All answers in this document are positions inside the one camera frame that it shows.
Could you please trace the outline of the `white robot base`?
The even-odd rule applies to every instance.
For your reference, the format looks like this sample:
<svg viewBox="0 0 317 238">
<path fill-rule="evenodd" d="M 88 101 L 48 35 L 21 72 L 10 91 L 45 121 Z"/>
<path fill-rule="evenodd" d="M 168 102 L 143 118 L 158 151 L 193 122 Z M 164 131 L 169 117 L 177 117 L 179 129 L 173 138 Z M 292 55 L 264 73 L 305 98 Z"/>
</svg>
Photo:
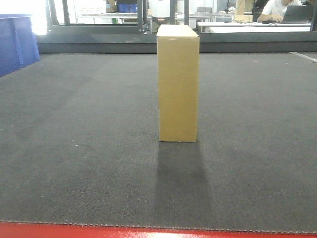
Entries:
<svg viewBox="0 0 317 238">
<path fill-rule="evenodd" d="M 151 13 L 152 23 L 156 25 L 169 24 L 171 17 L 172 0 L 150 0 L 149 8 Z M 175 20 L 178 23 L 184 22 L 184 1 L 176 0 Z"/>
</svg>

